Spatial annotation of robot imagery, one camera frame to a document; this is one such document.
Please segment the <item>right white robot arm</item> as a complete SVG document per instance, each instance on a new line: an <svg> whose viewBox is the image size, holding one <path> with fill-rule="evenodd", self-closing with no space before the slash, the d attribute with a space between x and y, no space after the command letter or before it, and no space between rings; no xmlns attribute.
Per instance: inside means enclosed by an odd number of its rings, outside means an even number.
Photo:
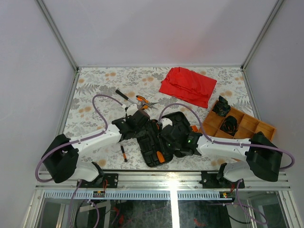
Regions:
<svg viewBox="0 0 304 228"><path fill-rule="evenodd" d="M184 133L172 125L163 127L158 137L163 153L171 152L181 156L215 155L236 159L236 162L221 165L216 176L221 187L228 187L233 182L253 176L268 182L278 180L282 153L271 143L254 145L248 138L220 139L194 131Z"/></svg>

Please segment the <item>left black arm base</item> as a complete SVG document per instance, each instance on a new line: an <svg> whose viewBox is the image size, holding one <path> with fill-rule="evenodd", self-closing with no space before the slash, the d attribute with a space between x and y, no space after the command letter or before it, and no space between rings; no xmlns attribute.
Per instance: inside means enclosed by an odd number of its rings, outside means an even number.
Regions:
<svg viewBox="0 0 304 228"><path fill-rule="evenodd" d="M118 173L104 173L96 162L92 162L92 164L97 168L98 176L89 183L91 188L116 189L118 187Z"/></svg>

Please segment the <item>small orange black screwdriver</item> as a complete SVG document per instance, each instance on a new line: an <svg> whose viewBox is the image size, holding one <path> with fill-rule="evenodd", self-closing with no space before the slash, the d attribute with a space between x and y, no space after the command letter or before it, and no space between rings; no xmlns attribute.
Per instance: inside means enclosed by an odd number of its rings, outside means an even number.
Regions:
<svg viewBox="0 0 304 228"><path fill-rule="evenodd" d="M124 147L122 145L121 145L121 151L122 151L122 154L123 154L124 162L128 162L126 154L125 154Z"/></svg>

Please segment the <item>black plastic tool case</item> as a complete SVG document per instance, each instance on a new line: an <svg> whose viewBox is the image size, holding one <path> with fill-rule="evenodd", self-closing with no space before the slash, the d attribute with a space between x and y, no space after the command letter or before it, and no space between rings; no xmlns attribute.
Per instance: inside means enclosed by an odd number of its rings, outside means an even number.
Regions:
<svg viewBox="0 0 304 228"><path fill-rule="evenodd" d="M182 112L164 115L172 125L163 126L155 119L144 126L144 135L137 138L144 162L150 168L170 162L174 156L200 156L198 140L201 133L194 131Z"/></svg>

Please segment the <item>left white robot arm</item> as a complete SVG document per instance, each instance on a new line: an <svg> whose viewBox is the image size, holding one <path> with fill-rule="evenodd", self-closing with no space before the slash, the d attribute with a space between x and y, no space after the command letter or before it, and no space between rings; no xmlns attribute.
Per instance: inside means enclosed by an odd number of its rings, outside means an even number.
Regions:
<svg viewBox="0 0 304 228"><path fill-rule="evenodd" d="M85 180L93 187L100 187L104 182L102 169L95 162L82 162L79 155L141 136L144 125L149 121L150 116L145 111L138 110L132 115L112 121L105 130L77 139L68 138L64 134L56 136L41 158L51 179L40 182L62 183L73 177Z"/></svg>

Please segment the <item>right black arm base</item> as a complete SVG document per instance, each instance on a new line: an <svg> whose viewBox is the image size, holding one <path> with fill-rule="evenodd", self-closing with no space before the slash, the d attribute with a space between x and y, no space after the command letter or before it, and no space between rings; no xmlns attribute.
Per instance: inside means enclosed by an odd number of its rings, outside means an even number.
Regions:
<svg viewBox="0 0 304 228"><path fill-rule="evenodd" d="M221 164L218 171L201 171L199 184L204 189L232 189L245 176L242 171L234 169L233 163Z"/></svg>

